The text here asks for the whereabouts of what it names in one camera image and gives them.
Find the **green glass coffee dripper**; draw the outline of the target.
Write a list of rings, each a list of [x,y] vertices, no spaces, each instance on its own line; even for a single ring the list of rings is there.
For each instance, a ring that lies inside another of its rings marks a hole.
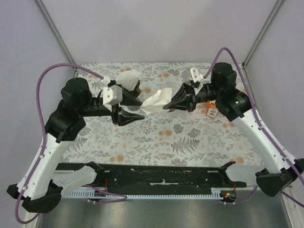
[[[137,98],[141,94],[140,80],[138,80],[137,84],[135,85],[135,88],[133,90],[127,90],[127,93],[132,97]]]

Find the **white paper coffee filter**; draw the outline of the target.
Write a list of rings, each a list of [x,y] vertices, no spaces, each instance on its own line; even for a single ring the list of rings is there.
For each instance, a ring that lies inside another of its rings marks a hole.
[[[136,70],[121,72],[115,79],[116,84],[121,85],[128,91],[132,91],[135,89],[141,75],[142,73]]]

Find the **orange coffee filter box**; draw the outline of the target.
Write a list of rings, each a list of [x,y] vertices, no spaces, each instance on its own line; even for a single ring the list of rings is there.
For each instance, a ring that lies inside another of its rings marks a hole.
[[[209,118],[216,118],[218,114],[218,108],[214,102],[207,103],[206,116]]]

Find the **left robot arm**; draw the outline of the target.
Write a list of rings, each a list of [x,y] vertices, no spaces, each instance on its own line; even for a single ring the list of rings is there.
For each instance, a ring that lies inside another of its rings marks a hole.
[[[122,106],[141,106],[128,90],[115,81],[110,82],[97,97],[93,97],[84,78],[70,79],[61,90],[62,100],[47,123],[43,124],[41,150],[17,184],[8,186],[7,193],[22,202],[22,207],[31,213],[49,213],[70,192],[92,184],[101,186],[105,170],[91,161],[78,165],[78,170],[61,177],[52,178],[59,161],[86,126],[85,117],[109,116],[114,124],[124,126],[143,120],[144,116],[122,109]]]

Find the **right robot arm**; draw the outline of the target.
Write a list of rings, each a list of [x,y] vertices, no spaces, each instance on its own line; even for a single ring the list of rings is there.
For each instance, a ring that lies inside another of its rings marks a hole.
[[[257,185],[266,195],[274,197],[304,172],[303,159],[296,159],[282,146],[263,124],[248,95],[236,88],[237,73],[231,64],[219,62],[212,66],[210,83],[202,83],[202,75],[193,67],[182,75],[184,83],[164,109],[192,112],[199,103],[215,101],[218,111],[247,137],[264,163],[223,165],[224,171],[217,176],[221,186],[243,182]]]

